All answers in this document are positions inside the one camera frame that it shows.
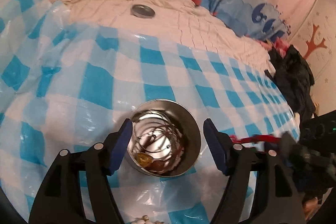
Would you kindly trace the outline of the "jewelry pile in tin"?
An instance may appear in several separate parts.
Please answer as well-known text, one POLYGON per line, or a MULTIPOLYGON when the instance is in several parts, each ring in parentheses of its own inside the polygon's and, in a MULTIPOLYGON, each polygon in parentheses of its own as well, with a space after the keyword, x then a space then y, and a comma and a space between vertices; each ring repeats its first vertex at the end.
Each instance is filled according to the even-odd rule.
POLYGON ((134 114, 127 151, 141 169, 162 176, 181 162, 187 139, 169 116, 157 110, 134 114))

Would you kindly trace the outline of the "black clothing pile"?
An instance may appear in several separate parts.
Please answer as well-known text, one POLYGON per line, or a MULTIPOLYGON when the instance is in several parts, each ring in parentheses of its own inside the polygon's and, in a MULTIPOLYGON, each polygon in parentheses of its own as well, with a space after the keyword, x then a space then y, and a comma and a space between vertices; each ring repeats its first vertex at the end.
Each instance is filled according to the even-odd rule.
POLYGON ((274 75, 268 70, 265 75, 272 80, 294 113, 302 121, 311 119, 315 106, 310 88, 315 79, 310 66, 294 46, 290 46, 284 57, 275 48, 269 51, 270 62, 275 68, 274 75))

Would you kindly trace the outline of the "pink patterned cloth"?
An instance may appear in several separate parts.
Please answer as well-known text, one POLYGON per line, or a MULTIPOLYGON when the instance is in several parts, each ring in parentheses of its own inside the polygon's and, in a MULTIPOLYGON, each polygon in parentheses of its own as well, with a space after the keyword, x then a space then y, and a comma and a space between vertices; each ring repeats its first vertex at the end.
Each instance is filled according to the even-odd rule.
POLYGON ((259 40, 258 42, 267 51, 275 49, 281 57, 285 57, 286 52, 290 47, 290 44, 286 40, 280 38, 276 38, 275 42, 271 42, 270 40, 266 40, 265 42, 259 40))

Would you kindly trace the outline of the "blue white checkered plastic sheet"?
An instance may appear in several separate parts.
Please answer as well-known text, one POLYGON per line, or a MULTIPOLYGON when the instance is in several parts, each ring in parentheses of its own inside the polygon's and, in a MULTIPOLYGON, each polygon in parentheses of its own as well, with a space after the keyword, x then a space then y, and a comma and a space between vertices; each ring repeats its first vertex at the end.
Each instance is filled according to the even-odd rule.
POLYGON ((23 219, 60 150, 86 150, 161 98, 238 138, 299 135, 276 85, 225 54, 70 24, 61 3, 1 0, 1 187, 23 219))

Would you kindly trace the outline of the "round silver metal tin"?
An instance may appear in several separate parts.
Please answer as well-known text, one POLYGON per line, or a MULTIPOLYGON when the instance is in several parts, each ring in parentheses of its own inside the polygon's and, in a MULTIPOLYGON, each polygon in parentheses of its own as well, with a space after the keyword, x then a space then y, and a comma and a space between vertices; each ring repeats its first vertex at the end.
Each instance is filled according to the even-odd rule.
POLYGON ((173 178, 187 173, 201 151, 199 126, 177 102, 156 99, 138 106, 130 120, 133 133, 126 159, 148 176, 173 178))

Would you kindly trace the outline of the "white striped bed sheet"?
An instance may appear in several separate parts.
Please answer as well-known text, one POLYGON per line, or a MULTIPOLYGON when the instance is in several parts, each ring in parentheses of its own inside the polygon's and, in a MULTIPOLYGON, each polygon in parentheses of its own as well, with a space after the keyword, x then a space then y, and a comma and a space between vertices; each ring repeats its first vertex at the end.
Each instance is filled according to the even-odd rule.
POLYGON ((267 50, 259 42, 238 37, 221 20, 191 0, 83 0, 65 5, 71 11, 73 22, 127 29, 165 42, 227 55, 261 72, 274 70, 267 50), (149 6, 155 11, 155 17, 134 16, 133 5, 149 6))

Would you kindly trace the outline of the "round silver tin lid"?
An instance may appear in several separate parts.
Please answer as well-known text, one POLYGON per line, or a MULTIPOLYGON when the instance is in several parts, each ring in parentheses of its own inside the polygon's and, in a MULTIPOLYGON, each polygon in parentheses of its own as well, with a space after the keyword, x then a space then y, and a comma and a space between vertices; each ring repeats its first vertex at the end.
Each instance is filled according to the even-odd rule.
POLYGON ((155 11, 146 5, 133 5, 131 7, 131 13, 138 18, 155 17, 155 11))

